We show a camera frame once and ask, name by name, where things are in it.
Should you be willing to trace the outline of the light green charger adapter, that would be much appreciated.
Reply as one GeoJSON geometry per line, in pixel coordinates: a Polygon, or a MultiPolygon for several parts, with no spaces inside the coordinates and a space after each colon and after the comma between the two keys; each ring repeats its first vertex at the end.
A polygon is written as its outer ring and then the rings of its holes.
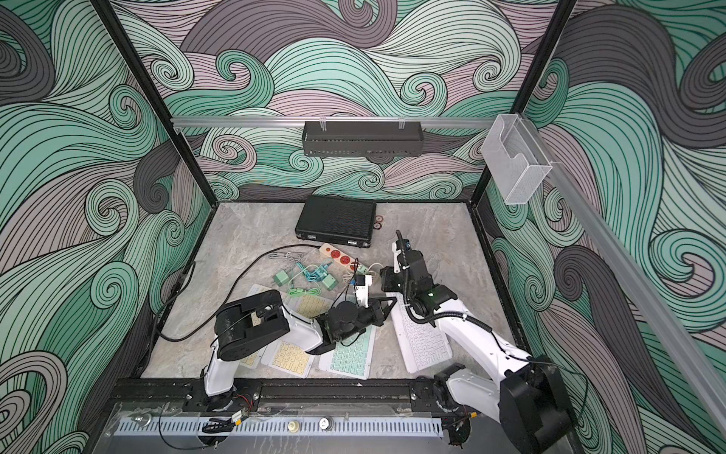
{"type": "Polygon", "coordinates": [[[275,282],[276,285],[278,285],[280,287],[287,285],[290,282],[290,280],[291,280],[291,277],[285,271],[277,272],[277,274],[275,274],[275,276],[273,276],[273,281],[275,282]]]}

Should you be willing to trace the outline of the white keyboard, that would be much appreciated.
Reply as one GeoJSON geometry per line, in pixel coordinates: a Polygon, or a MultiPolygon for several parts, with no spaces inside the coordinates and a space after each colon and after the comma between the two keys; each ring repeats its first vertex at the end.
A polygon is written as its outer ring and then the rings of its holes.
{"type": "Polygon", "coordinates": [[[410,320],[406,309],[396,305],[391,311],[396,338],[410,374],[450,361],[453,353],[446,334],[431,325],[410,320]]]}

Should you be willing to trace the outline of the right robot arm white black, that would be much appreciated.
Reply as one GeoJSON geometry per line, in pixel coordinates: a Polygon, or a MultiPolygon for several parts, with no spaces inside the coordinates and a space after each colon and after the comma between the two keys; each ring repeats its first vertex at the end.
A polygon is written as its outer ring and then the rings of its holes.
{"type": "Polygon", "coordinates": [[[449,369],[447,396],[499,423],[521,453],[543,453],[565,437],[576,415],[560,367],[507,342],[475,317],[457,293],[434,282],[423,254],[408,242],[395,241],[392,256],[392,265],[381,272],[383,291],[401,297],[412,323],[435,328],[462,346],[486,374],[449,369]]]}

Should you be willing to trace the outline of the green keyboard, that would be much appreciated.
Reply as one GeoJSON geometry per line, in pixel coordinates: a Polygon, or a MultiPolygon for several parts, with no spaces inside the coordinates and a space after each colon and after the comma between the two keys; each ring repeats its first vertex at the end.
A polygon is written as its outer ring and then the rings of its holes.
{"type": "Polygon", "coordinates": [[[337,345],[335,350],[320,357],[318,369],[346,378],[368,379],[375,336],[376,327],[369,327],[355,342],[337,345]]]}

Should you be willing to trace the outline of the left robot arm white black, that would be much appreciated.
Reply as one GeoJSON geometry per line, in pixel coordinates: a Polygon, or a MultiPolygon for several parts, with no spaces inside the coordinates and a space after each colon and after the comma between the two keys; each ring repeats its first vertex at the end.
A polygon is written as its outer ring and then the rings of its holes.
{"type": "Polygon", "coordinates": [[[230,400],[242,359],[276,341],[322,356],[370,327],[383,327],[396,303],[394,296],[371,298],[365,306],[343,301],[312,319],[288,309],[276,289],[226,304],[216,316],[212,355],[202,373],[204,393],[230,400]]]}

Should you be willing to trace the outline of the yellow keyboard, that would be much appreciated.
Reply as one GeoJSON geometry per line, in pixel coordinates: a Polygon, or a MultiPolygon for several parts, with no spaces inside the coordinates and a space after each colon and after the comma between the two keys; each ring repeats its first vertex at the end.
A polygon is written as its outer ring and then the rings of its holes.
{"type": "MultiPolygon", "coordinates": [[[[269,287],[265,287],[265,286],[262,286],[259,284],[254,284],[251,287],[250,291],[248,292],[248,296],[252,296],[254,294],[261,293],[263,291],[269,291],[269,290],[270,290],[269,287]]],[[[259,366],[259,364],[261,363],[261,361],[264,357],[264,354],[266,353],[266,350],[267,350],[267,348],[266,348],[266,346],[264,346],[261,349],[257,350],[256,352],[249,355],[248,357],[245,357],[244,359],[242,359],[240,361],[239,366],[249,369],[249,370],[256,369],[259,366]]]]}
{"type": "MultiPolygon", "coordinates": [[[[286,295],[283,302],[288,309],[307,319],[314,319],[327,312],[332,306],[331,300],[313,295],[286,295]]],[[[296,378],[306,378],[312,367],[313,357],[295,344],[277,340],[267,347],[262,357],[262,363],[279,372],[296,376],[296,378]]]]}

